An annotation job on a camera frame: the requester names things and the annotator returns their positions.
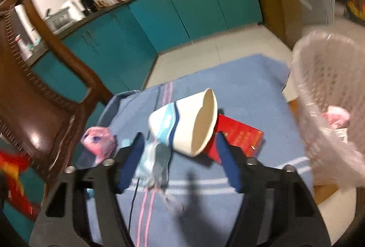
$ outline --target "transparent plastic bag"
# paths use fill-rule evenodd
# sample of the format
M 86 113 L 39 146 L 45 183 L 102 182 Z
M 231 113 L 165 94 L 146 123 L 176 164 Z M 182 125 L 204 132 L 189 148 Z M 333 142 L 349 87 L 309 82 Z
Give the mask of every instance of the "transparent plastic bag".
M 345 36 L 313 31 L 293 49 L 292 74 L 314 184 L 365 186 L 365 49 Z M 348 143 L 322 117 L 329 105 L 350 112 Z

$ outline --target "pink object in basket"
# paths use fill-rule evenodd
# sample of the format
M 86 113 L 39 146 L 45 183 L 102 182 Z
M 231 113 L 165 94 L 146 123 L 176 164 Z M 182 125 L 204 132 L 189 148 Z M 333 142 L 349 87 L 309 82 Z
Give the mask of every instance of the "pink object in basket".
M 350 119 L 350 113 L 341 107 L 329 105 L 327 112 L 322 113 L 332 129 L 344 127 Z
M 115 147 L 115 138 L 108 128 L 91 127 L 81 138 L 81 144 L 96 156 L 94 165 L 98 165 L 110 157 Z

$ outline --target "brown leather chair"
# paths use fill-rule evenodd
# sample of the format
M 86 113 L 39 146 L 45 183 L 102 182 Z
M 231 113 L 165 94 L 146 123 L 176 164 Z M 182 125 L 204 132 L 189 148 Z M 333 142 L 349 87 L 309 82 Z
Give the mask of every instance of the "brown leather chair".
M 23 4 L 28 18 L 49 50 L 87 86 L 77 103 L 51 90 L 23 61 L 12 28 L 11 12 Z M 52 34 L 32 0 L 0 2 L 0 132 L 26 155 L 44 180 L 45 196 L 58 174 L 69 165 L 76 144 L 96 104 L 106 105 L 112 93 L 93 70 Z

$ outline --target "tile floor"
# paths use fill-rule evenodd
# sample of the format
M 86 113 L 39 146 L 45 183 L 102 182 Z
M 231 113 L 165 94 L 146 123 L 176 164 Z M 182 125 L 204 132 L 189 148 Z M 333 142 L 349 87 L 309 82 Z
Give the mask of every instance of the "tile floor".
M 265 26 L 250 25 L 164 53 L 158 58 L 147 87 L 257 53 L 284 62 L 290 62 L 292 56 L 291 50 Z M 297 97 L 291 78 L 283 94 L 288 101 Z

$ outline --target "chair backrest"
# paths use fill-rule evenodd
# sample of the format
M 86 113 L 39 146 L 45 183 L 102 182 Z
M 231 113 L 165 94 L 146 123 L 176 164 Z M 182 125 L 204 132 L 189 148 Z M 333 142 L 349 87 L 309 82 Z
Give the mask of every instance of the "chair backrest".
M 18 4 L 24 5 L 49 50 L 87 86 L 81 103 L 51 90 L 23 61 L 11 18 Z M 0 2 L 0 94 L 2 136 L 29 157 L 32 167 L 49 186 L 68 165 L 96 104 L 107 104 L 112 97 L 94 71 L 52 34 L 31 0 Z

